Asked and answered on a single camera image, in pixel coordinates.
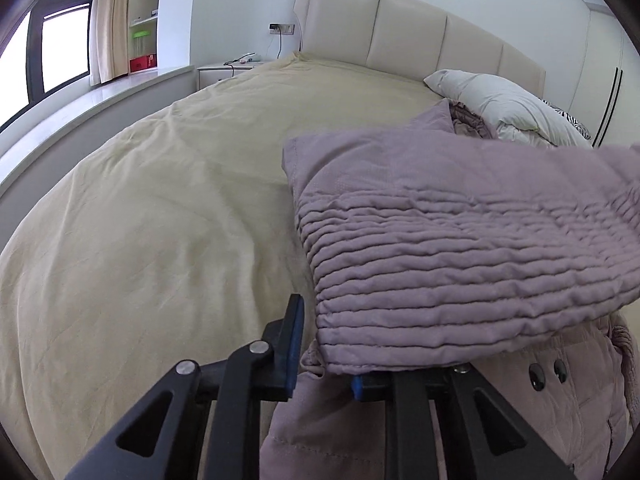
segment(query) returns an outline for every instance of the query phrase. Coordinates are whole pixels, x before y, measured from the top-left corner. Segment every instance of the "silver bolt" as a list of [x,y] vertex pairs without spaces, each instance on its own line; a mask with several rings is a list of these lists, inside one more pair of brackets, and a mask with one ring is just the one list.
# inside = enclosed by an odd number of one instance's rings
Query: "silver bolt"
[[175,371],[180,375],[189,375],[196,369],[196,363],[193,361],[180,361],[175,365]]
[[269,343],[262,339],[258,339],[258,341],[254,341],[249,345],[249,352],[252,354],[266,354],[269,351],[269,348]]
[[453,371],[457,374],[466,374],[471,371],[471,365],[469,363],[462,363],[461,365],[455,366]]

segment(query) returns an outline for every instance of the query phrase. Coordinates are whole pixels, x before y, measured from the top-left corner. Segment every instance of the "nightstand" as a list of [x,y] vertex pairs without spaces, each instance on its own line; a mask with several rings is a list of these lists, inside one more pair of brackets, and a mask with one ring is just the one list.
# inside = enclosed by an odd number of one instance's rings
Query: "nightstand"
[[223,63],[213,63],[210,65],[199,66],[198,71],[198,90],[202,90],[205,86],[213,85],[223,79],[228,79],[232,75],[238,75],[245,70],[251,70],[252,68],[261,65],[262,62],[255,63],[233,63],[233,69],[230,66]]

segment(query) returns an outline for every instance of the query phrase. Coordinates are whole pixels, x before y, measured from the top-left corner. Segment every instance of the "red box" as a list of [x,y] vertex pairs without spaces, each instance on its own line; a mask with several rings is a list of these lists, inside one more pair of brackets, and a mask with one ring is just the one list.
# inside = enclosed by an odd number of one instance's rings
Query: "red box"
[[140,56],[129,61],[129,69],[131,72],[138,72],[139,70],[146,70],[147,68],[153,68],[155,66],[158,66],[156,54]]

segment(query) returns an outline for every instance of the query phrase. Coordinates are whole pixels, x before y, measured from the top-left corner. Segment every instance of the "black button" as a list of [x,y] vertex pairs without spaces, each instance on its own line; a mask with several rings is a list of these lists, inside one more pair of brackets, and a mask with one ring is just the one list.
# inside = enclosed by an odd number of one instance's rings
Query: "black button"
[[538,363],[533,363],[529,367],[529,379],[534,390],[537,392],[544,390],[546,384],[545,371]]
[[566,372],[566,366],[564,365],[564,362],[562,362],[562,359],[556,359],[554,362],[554,372],[556,376],[558,376],[558,379],[560,379],[561,383],[566,381],[568,373]]

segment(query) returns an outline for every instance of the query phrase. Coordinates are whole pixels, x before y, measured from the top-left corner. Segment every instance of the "white wardrobe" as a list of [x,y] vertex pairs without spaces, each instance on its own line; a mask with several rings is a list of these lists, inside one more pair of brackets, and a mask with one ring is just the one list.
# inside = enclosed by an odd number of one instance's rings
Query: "white wardrobe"
[[591,11],[580,81],[569,113],[594,145],[640,142],[640,55],[618,20]]

